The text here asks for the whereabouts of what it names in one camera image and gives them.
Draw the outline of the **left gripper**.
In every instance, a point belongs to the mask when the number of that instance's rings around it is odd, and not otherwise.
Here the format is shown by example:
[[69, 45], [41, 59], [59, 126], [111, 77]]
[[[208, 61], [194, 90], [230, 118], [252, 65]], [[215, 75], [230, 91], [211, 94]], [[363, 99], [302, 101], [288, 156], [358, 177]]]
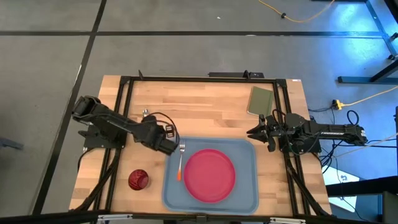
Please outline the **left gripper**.
[[159, 120], [153, 115], [146, 116], [142, 119], [141, 124], [144, 127], [144, 133], [140, 137], [139, 142], [145, 147], [171, 156], [179, 149], [180, 143], [176, 143], [170, 140], [170, 138], [167, 138], [164, 126], [159, 125], [158, 122]]

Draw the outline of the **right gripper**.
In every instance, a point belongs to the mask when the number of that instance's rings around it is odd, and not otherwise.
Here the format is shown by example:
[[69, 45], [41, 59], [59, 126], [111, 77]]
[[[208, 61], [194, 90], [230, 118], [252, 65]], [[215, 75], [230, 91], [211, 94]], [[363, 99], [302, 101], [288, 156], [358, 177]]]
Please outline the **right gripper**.
[[[273, 115], [264, 116], [263, 114], [259, 115], [259, 124], [247, 131], [246, 134], [248, 138], [257, 140], [257, 141], [264, 141], [268, 143], [268, 151], [274, 152], [276, 149], [276, 138], [279, 139], [285, 135], [285, 131], [282, 125], [273, 117]], [[281, 136], [272, 137], [269, 136], [269, 128], [268, 124], [278, 124], [283, 129], [283, 134]]]

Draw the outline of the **orange-handled metal fork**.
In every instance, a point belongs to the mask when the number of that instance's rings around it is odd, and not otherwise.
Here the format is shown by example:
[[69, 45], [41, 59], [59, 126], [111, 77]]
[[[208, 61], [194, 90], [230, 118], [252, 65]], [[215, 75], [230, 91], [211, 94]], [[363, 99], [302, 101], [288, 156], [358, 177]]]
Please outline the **orange-handled metal fork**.
[[182, 179], [182, 159], [183, 159], [183, 153], [185, 152], [185, 141], [183, 139], [180, 141], [179, 151], [180, 151], [180, 159], [178, 165], [177, 180], [180, 182]]

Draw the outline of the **pink round plate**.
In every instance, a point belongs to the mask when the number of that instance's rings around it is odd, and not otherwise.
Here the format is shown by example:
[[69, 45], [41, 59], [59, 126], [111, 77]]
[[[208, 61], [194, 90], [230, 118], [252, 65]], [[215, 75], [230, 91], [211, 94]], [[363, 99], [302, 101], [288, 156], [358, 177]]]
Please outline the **pink round plate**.
[[226, 154], [216, 149], [203, 149], [188, 159], [183, 181], [194, 199], [203, 203], [219, 203], [233, 191], [236, 171]]

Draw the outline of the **red faceted plastic cup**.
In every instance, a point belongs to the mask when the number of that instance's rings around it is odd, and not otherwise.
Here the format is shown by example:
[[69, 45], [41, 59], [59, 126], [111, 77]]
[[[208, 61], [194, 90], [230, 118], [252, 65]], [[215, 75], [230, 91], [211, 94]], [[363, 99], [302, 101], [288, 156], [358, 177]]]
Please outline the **red faceted plastic cup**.
[[145, 170], [136, 169], [132, 171], [128, 178], [128, 185], [133, 190], [142, 190], [149, 184], [149, 175]]

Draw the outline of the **light blue plastic tray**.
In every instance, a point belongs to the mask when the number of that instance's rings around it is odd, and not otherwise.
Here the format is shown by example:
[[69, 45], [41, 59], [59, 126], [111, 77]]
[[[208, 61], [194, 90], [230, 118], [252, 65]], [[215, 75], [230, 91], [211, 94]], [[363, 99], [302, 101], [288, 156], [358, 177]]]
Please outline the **light blue plastic tray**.
[[[175, 152], [167, 158], [162, 200], [174, 212], [221, 213], [250, 215], [259, 205], [256, 152], [244, 139], [185, 137], [182, 159], [182, 179], [177, 180], [180, 155]], [[216, 149], [226, 154], [234, 164], [236, 182], [230, 195], [219, 203], [203, 203], [194, 199], [185, 188], [183, 171], [190, 156], [203, 149]]]

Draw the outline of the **green notebook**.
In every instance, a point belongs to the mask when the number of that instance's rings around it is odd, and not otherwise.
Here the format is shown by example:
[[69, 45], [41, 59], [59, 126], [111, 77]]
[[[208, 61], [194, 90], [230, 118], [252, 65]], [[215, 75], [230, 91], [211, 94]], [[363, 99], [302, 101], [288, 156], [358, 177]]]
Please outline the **green notebook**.
[[268, 116], [271, 114], [273, 102], [273, 91], [254, 86], [249, 96], [247, 112], [253, 115], [263, 114], [264, 116]]

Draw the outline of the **white printed sheet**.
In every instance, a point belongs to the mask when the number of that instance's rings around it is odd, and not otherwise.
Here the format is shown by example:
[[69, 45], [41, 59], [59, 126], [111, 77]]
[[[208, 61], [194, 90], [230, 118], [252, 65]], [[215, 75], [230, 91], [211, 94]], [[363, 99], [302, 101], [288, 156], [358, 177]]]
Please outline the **white printed sheet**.
[[[326, 185], [342, 184], [347, 182], [358, 182], [360, 180], [359, 177], [344, 172], [340, 172], [339, 170], [336, 172], [332, 171], [330, 172], [329, 170], [327, 170], [327, 172], [323, 174], [323, 178]], [[337, 207], [340, 207], [344, 210], [354, 213], [357, 196], [343, 197], [343, 198], [329, 197], [328, 200], [332, 205], [336, 205]]]

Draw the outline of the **black steel table base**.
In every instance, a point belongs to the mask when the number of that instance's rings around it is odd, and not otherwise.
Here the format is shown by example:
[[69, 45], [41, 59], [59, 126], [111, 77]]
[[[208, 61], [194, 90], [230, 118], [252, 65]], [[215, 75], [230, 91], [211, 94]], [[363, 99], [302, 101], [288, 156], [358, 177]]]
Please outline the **black steel table base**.
[[387, 59], [390, 60], [391, 63], [371, 77], [340, 76], [337, 78], [337, 81], [338, 83], [344, 84], [398, 85], [398, 77], [390, 78], [393, 73], [398, 72], [398, 51], [392, 44], [394, 41], [396, 41], [398, 44], [398, 31], [389, 35], [384, 29], [382, 22], [378, 18], [376, 11], [371, 5], [370, 0], [363, 0], [363, 2], [366, 4], [369, 13], [373, 17], [376, 27], [378, 28], [379, 32], [381, 32], [381, 37], [383, 41], [390, 51], [390, 55]]

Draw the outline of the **black steel beam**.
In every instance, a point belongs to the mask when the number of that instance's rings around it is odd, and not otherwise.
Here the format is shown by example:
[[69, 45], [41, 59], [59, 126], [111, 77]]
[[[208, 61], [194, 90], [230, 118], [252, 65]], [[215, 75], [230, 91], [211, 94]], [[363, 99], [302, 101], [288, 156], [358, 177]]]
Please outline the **black steel beam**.
[[331, 184], [326, 186], [326, 191], [329, 197], [376, 195], [383, 192], [398, 194], [398, 176]]

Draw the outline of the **grey furniture foot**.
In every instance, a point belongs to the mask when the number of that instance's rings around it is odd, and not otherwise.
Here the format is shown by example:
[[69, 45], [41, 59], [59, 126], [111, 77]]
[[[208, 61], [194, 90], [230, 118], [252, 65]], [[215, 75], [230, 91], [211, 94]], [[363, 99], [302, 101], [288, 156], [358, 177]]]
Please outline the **grey furniture foot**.
[[24, 145], [10, 139], [0, 137], [0, 147], [11, 147], [13, 149], [22, 150]]

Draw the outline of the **black mount bar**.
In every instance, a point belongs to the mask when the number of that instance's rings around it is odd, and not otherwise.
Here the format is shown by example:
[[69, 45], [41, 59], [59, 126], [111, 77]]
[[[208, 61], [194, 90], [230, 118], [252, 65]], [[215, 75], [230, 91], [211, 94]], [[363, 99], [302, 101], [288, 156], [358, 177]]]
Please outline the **black mount bar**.
[[[208, 73], [209, 77], [218, 77], [218, 78], [243, 78], [244, 72], [210, 72]], [[264, 78], [263, 73], [259, 72], [250, 72], [251, 78]]]

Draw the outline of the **black aluminium table frame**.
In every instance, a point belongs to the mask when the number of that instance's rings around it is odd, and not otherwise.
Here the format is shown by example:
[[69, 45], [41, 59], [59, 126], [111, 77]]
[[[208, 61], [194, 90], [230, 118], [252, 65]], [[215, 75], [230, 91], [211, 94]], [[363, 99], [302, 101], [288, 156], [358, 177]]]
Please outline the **black aluminium table frame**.
[[[142, 110], [148, 108], [170, 116], [182, 136], [245, 138], [247, 130], [258, 122], [247, 112], [249, 95], [254, 86], [277, 89], [274, 107], [303, 117], [309, 116], [300, 80], [209, 77], [135, 78], [128, 116], [138, 120]], [[259, 141], [253, 144], [259, 185], [259, 206], [254, 218], [291, 217], [293, 210], [283, 154], [280, 151], [269, 152], [267, 146]], [[136, 218], [149, 219], [223, 219], [222, 215], [195, 215], [168, 210], [161, 198], [165, 163], [164, 154], [128, 138], [121, 152], [111, 211], [132, 212]], [[149, 175], [149, 184], [142, 190], [133, 190], [128, 185], [129, 175], [136, 169], [145, 170]]]

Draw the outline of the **silver frame bracket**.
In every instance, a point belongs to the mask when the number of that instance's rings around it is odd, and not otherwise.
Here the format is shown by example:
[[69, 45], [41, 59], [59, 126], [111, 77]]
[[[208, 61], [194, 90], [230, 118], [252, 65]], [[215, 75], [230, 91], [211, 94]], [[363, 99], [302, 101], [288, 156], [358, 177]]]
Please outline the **silver frame bracket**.
[[107, 215], [99, 215], [97, 222], [108, 223], [114, 220], [128, 220], [132, 218], [133, 214], [107, 214]]
[[306, 224], [306, 220], [285, 217], [270, 217], [269, 224]]

